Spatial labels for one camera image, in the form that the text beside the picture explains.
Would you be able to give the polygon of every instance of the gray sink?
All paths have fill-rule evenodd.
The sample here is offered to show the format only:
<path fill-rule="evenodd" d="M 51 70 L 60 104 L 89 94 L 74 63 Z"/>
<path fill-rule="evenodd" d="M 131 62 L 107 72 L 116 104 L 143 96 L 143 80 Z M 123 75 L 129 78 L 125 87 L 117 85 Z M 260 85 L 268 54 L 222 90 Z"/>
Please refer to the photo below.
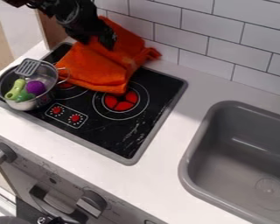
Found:
<path fill-rule="evenodd" d="M 202 200 L 253 223 L 279 224 L 280 115 L 235 101 L 212 106 L 178 175 Z"/>

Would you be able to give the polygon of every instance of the metal pot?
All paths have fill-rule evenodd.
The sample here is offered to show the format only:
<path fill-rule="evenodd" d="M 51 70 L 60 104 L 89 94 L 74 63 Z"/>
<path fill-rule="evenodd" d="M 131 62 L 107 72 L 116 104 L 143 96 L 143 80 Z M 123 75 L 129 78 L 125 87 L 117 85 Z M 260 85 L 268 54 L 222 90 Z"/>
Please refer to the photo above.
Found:
<path fill-rule="evenodd" d="M 46 61 L 41 61 L 41 65 L 34 73 L 34 75 L 25 79 L 27 81 L 43 82 L 45 84 L 46 91 L 43 94 L 29 101 L 15 102 L 15 101 L 5 99 L 4 96 L 6 93 L 10 91 L 10 89 L 12 89 L 13 84 L 16 80 L 23 78 L 20 75 L 14 73 L 16 68 L 17 66 L 10 68 L 0 77 L 0 97 L 4 99 L 10 107 L 16 110 L 28 111 L 28 110 L 39 109 L 41 107 L 44 107 L 46 104 L 50 103 L 52 100 L 55 99 L 54 92 L 55 92 L 56 85 L 66 82 L 70 78 L 68 69 L 66 68 L 57 69 L 54 65 Z M 59 78 L 58 70 L 68 71 L 68 76 L 65 80 L 58 82 L 58 78 Z"/>

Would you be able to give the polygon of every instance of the toy stove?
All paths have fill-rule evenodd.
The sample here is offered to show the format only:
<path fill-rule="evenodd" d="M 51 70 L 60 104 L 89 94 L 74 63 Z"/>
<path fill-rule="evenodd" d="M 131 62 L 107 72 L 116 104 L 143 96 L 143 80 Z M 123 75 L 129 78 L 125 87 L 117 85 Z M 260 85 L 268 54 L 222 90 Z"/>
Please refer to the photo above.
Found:
<path fill-rule="evenodd" d="M 70 48 L 62 44 L 44 60 L 55 63 Z M 56 100 L 44 108 L 14 111 L 3 101 L 0 106 L 122 164 L 133 165 L 185 90 L 182 80 L 140 68 L 125 95 L 64 83 L 57 87 Z"/>

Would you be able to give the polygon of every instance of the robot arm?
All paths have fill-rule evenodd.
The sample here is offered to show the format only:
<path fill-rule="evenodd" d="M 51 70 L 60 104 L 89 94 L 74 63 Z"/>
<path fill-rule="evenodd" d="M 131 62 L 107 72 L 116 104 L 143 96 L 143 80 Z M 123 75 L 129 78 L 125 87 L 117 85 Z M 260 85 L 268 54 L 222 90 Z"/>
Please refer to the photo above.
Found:
<path fill-rule="evenodd" d="M 55 16 L 66 30 L 68 36 L 87 44 L 91 36 L 109 50 L 116 42 L 116 34 L 97 16 L 97 8 L 91 0 L 4 0 L 6 3 L 21 7 L 38 9 L 49 18 Z"/>

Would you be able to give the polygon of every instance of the orange cloth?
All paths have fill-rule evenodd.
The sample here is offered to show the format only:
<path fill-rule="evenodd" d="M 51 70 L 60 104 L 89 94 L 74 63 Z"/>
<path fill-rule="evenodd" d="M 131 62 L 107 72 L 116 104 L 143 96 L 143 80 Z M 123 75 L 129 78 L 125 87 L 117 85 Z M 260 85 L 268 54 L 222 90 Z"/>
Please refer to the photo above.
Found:
<path fill-rule="evenodd" d="M 146 61 L 161 56 L 157 50 L 146 48 L 144 41 L 136 34 L 123 29 L 106 17 L 101 19 L 117 35 L 113 51 L 109 51 L 97 37 L 92 37 L 88 45 L 74 44 L 73 48 L 56 64 L 66 67 L 71 77 L 68 82 L 95 91 L 123 94 L 131 75 Z M 59 72 L 61 79 L 67 72 Z"/>

